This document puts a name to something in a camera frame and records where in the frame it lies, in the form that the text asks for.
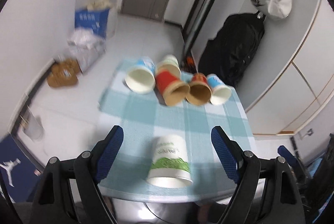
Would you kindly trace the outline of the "white green paper cup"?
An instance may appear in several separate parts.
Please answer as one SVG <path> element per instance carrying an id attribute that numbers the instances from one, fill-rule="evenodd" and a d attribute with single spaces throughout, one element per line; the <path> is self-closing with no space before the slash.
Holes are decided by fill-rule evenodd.
<path id="1" fill-rule="evenodd" d="M 162 188 L 192 185 L 184 138 L 179 135 L 166 135 L 155 139 L 147 182 Z"/>
<path id="2" fill-rule="evenodd" d="M 170 55 L 164 56 L 162 61 L 157 64 L 156 73 L 162 70 L 167 70 L 175 77 L 179 79 L 181 78 L 181 70 L 180 70 L 180 66 L 178 63 L 178 59 L 174 55 L 170 54 Z"/>

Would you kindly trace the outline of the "small blue white paper cup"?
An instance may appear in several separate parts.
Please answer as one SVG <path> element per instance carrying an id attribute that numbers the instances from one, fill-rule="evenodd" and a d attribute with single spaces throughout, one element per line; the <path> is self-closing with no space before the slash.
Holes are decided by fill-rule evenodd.
<path id="1" fill-rule="evenodd" d="M 216 74 L 207 75 L 207 83 L 212 92 L 210 99 L 212 105 L 223 105 L 231 97 L 232 90 Z"/>

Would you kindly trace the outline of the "small red paper cup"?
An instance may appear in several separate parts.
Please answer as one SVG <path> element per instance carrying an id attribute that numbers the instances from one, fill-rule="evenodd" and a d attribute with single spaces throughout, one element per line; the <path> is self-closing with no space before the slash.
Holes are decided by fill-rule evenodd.
<path id="1" fill-rule="evenodd" d="M 187 101 L 196 106 L 205 105 L 211 99 L 211 88 L 207 78 L 201 73 L 194 74 L 189 82 L 190 91 L 186 96 Z"/>

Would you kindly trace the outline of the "large blue white paper cup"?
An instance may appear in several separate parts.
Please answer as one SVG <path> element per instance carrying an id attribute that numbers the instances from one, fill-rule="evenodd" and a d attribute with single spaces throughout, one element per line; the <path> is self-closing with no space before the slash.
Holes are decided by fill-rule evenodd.
<path id="1" fill-rule="evenodd" d="M 129 89 L 138 94 L 147 94 L 153 91 L 156 85 L 155 65 L 151 58 L 140 58 L 125 76 L 125 83 Z"/>

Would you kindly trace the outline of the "large red paper cup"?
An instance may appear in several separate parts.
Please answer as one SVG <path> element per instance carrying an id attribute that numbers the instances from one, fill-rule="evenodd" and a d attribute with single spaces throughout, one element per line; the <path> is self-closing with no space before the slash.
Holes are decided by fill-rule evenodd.
<path id="1" fill-rule="evenodd" d="M 166 69 L 159 70 L 155 76 L 156 88 L 167 106 L 175 106 L 190 92 L 188 83 L 174 76 Z"/>

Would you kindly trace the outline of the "white green back paper cup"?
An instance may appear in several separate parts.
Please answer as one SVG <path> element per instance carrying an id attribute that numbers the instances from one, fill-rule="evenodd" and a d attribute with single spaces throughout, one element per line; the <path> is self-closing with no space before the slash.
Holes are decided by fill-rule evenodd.
<path id="1" fill-rule="evenodd" d="M 181 78 L 181 70 L 180 70 L 180 66 L 178 63 L 178 59 L 174 55 L 170 54 L 170 55 L 164 56 L 162 61 L 157 64 L 156 73 L 162 70 L 167 70 L 175 77 L 179 79 Z"/>

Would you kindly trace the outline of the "blue jordan shoe box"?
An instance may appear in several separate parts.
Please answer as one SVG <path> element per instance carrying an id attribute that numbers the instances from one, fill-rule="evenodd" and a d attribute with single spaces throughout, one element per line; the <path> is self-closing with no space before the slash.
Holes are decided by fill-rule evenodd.
<path id="1" fill-rule="evenodd" d="M 32 202 L 44 167 L 31 161 L 11 135 L 1 140 L 1 174 L 14 202 Z"/>

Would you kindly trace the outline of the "teal plaid tablecloth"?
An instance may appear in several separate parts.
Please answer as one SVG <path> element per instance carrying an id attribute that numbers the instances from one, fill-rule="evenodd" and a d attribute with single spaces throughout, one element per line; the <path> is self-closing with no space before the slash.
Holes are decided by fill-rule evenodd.
<path id="1" fill-rule="evenodd" d="M 246 113 L 236 93 L 223 105 L 194 106 L 186 101 L 173 107 L 161 103 L 157 93 L 137 94 L 126 86 L 133 66 L 124 60 L 116 67 L 109 87 L 100 98 L 99 127 L 103 134 L 113 126 L 123 128 L 124 139 L 107 177 L 100 182 L 103 194 L 137 202 L 192 202 L 230 196 L 229 179 L 211 143 L 211 130 L 220 126 L 243 150 L 256 151 Z M 158 136 L 179 135 L 186 141 L 192 185 L 161 188 L 147 183 L 152 143 Z"/>

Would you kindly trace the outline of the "white small trash bin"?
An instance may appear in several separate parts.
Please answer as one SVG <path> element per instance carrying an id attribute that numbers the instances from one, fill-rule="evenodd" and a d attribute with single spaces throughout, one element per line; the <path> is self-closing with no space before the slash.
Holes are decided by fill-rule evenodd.
<path id="1" fill-rule="evenodd" d="M 44 135 L 44 128 L 41 125 L 40 117 L 35 117 L 30 110 L 27 110 L 21 117 L 23 132 L 31 140 L 40 140 Z"/>

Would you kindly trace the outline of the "brown suede shoe front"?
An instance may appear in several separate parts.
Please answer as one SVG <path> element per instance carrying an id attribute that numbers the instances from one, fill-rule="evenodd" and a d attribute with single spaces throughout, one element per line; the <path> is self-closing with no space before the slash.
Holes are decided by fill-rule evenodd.
<path id="1" fill-rule="evenodd" d="M 71 87 L 78 83 L 78 77 L 72 68 L 59 67 L 50 72 L 46 81 L 51 88 Z"/>

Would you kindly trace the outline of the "brown suede shoe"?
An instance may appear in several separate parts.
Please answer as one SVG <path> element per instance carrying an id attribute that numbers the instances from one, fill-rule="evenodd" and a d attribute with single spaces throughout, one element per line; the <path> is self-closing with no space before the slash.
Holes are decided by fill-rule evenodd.
<path id="1" fill-rule="evenodd" d="M 56 72 L 60 70 L 62 67 L 72 69 L 75 72 L 75 74 L 78 74 L 81 72 L 79 63 L 76 59 L 66 59 L 60 63 L 55 63 L 52 66 L 52 72 Z"/>
<path id="2" fill-rule="evenodd" d="M 78 77 L 72 68 L 59 67 L 50 72 L 46 81 L 51 88 L 71 87 L 78 83 Z"/>

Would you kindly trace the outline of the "white wardrobe cabinet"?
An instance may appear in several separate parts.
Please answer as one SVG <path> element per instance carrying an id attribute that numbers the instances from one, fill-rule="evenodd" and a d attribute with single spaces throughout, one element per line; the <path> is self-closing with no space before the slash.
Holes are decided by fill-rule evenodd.
<path id="1" fill-rule="evenodd" d="M 266 34 L 237 87 L 255 135 L 292 134 L 333 92 L 333 10 L 327 0 L 295 7 Z"/>

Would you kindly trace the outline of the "brown suede shoe back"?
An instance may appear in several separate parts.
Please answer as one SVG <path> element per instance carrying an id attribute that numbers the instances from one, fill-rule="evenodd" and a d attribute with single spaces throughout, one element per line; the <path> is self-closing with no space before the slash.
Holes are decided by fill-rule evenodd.
<path id="1" fill-rule="evenodd" d="M 52 66 L 52 72 L 56 72 L 60 70 L 62 67 L 72 69 L 75 72 L 75 74 L 78 74 L 81 72 L 79 63 L 76 59 L 66 59 L 60 63 L 55 63 Z"/>

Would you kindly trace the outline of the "black hanging backpack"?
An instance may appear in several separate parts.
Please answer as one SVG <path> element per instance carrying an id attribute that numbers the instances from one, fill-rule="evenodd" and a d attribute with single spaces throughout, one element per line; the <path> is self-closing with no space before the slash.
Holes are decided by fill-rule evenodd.
<path id="1" fill-rule="evenodd" d="M 265 19 L 261 12 L 228 16 L 216 37 L 208 40 L 198 71 L 216 74 L 226 85 L 236 87 L 264 36 Z"/>

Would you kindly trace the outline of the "grey plastic parcel bag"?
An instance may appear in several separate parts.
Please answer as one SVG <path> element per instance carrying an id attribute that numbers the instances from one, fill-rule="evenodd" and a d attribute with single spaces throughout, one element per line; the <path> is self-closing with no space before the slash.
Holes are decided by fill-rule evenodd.
<path id="1" fill-rule="evenodd" d="M 88 71 L 97 60 L 105 54 L 105 44 L 96 45 L 93 48 L 83 48 L 78 46 L 70 46 L 68 48 L 69 54 L 72 58 L 78 61 L 78 65 L 82 73 Z"/>

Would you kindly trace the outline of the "white plastic parcel bag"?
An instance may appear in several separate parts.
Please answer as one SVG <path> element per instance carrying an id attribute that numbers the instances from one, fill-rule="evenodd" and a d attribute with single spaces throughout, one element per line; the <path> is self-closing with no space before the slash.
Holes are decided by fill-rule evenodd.
<path id="1" fill-rule="evenodd" d="M 93 33 L 92 29 L 78 27 L 70 34 L 67 39 L 70 46 L 81 47 L 85 49 L 96 48 L 97 46 L 104 46 L 104 38 Z"/>

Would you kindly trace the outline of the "blue cardboard box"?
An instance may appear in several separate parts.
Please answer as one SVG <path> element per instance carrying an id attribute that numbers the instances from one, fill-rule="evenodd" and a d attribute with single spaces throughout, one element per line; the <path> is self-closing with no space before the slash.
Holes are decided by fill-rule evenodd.
<path id="1" fill-rule="evenodd" d="M 75 28 L 92 29 L 95 35 L 106 38 L 109 10 L 75 11 Z"/>

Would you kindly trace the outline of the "white sack behind box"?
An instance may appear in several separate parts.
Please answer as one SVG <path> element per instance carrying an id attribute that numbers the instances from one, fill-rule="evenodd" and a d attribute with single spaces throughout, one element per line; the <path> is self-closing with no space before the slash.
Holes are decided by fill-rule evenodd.
<path id="1" fill-rule="evenodd" d="M 118 11 L 116 7 L 109 8 L 108 21 L 106 28 L 106 38 L 110 39 L 115 34 L 115 30 L 118 22 Z"/>

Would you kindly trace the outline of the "beige canvas bag in box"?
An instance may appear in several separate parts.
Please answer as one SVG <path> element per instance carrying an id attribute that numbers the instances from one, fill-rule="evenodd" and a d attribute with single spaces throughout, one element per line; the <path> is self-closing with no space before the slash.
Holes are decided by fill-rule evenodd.
<path id="1" fill-rule="evenodd" d="M 110 0 L 93 0 L 87 4 L 87 10 L 89 11 L 100 11 L 116 8 L 116 5 L 113 4 Z"/>

